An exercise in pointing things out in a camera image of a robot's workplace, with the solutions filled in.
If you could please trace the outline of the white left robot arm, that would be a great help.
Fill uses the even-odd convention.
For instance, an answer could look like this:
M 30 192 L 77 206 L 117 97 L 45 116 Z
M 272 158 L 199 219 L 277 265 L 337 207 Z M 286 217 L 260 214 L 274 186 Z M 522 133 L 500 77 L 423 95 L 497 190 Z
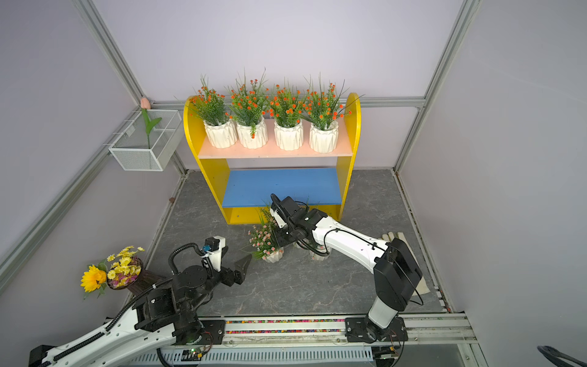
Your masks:
M 222 265 L 225 238 L 209 237 L 204 246 L 187 243 L 168 257 L 171 276 L 134 296 L 107 324 L 59 347 L 30 352 L 30 366 L 120 366 L 153 349 L 176 343 L 195 345 L 208 332 L 197 315 L 219 284 L 242 284 L 252 255 Z

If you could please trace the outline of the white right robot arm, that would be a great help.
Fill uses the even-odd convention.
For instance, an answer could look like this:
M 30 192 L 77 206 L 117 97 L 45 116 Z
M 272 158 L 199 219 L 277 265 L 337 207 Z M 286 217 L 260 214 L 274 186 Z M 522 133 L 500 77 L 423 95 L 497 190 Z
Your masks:
M 272 194 L 270 214 L 278 225 L 278 244 L 296 244 L 320 257 L 333 249 L 373 274 L 374 303 L 365 317 L 345 320 L 345 335 L 364 343 L 390 338 L 390 325 L 419 293 L 417 286 L 423 278 L 408 244 L 398 238 L 385 241 L 354 231 L 291 197 L 281 200 Z

